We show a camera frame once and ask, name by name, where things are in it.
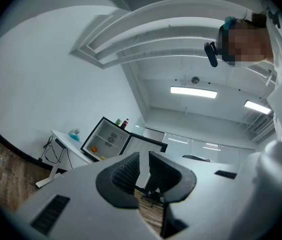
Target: mini fridge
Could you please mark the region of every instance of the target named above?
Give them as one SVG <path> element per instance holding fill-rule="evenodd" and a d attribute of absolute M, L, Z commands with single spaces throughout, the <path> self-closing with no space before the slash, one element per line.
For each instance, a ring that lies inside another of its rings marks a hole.
<path fill-rule="evenodd" d="M 146 193 L 150 179 L 149 151 L 164 153 L 167 146 L 168 144 L 121 129 L 109 119 L 102 117 L 83 143 L 81 150 L 98 161 L 139 152 L 140 175 L 136 186 L 138 190 Z"/>

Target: orange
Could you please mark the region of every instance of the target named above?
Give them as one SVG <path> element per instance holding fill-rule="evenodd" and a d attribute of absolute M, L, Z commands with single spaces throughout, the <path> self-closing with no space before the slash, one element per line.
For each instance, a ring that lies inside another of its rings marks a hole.
<path fill-rule="evenodd" d="M 91 147 L 91 151 L 95 153 L 95 152 L 98 151 L 98 149 L 95 146 L 93 146 L 93 147 Z"/>

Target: desk surface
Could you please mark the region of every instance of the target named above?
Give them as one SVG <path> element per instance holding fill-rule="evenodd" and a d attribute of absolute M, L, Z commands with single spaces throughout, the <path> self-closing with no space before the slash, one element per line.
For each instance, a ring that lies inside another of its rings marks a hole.
<path fill-rule="evenodd" d="M 82 146 L 82 143 L 80 141 L 76 141 L 73 138 L 71 138 L 68 134 L 57 131 L 57 130 L 51 130 L 51 133 L 53 133 L 55 137 L 60 142 L 62 142 L 63 145 L 65 145 L 69 151 L 75 154 L 82 161 L 88 164 L 92 164 L 94 162 L 90 158 L 86 157 L 85 154 L 80 150 Z"/>

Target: ceiling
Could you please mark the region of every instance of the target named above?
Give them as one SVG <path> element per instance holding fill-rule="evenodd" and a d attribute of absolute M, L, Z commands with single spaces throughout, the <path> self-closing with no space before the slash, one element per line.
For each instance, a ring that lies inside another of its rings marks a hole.
<path fill-rule="evenodd" d="M 273 66 L 262 62 L 249 69 L 219 61 L 212 67 L 204 52 L 204 44 L 215 40 L 225 16 L 251 14 L 249 8 L 233 5 L 224 0 L 164 0 L 123 17 L 103 16 L 81 37 L 89 42 L 82 42 L 72 54 L 103 70 L 122 65 L 140 107 L 251 123 L 257 113 L 247 121 L 251 110 L 244 104 L 250 100 L 267 105 L 275 88 L 275 73 L 266 85 Z M 199 83 L 191 83 L 192 77 L 199 77 Z M 215 99 L 172 94 L 171 86 L 218 94 Z"/>

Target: ceiling light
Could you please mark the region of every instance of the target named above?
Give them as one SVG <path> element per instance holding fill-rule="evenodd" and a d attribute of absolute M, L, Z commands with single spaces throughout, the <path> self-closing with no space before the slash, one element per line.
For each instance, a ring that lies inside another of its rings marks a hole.
<path fill-rule="evenodd" d="M 261 106 L 259 104 L 256 104 L 256 103 L 253 103 L 249 100 L 247 100 L 244 104 L 245 107 L 249 108 L 249 109 L 253 109 L 253 110 L 256 110 L 256 111 L 259 111 L 261 113 L 264 113 L 264 114 L 269 114 L 271 109 L 265 107 L 265 106 Z"/>
<path fill-rule="evenodd" d="M 203 148 L 204 148 L 204 149 L 207 149 L 207 150 L 221 151 L 221 149 L 212 148 L 212 147 L 207 147 L 207 146 L 204 146 Z"/>
<path fill-rule="evenodd" d="M 188 144 L 188 142 L 185 142 L 185 141 L 181 141 L 181 140 L 177 140 L 177 139 L 174 139 L 174 138 L 168 138 L 170 141 L 174 141 L 174 142 L 180 142 L 180 143 L 184 143 L 184 144 Z"/>
<path fill-rule="evenodd" d="M 219 146 L 218 144 L 212 144 L 212 143 L 206 143 L 206 145 L 208 145 L 208 146 L 214 146 L 214 147 Z"/>
<path fill-rule="evenodd" d="M 204 90 L 204 89 L 176 87 L 176 86 L 171 86 L 171 93 L 201 96 L 201 97 L 207 97 L 212 99 L 215 99 L 217 96 L 217 92 L 214 90 Z"/>

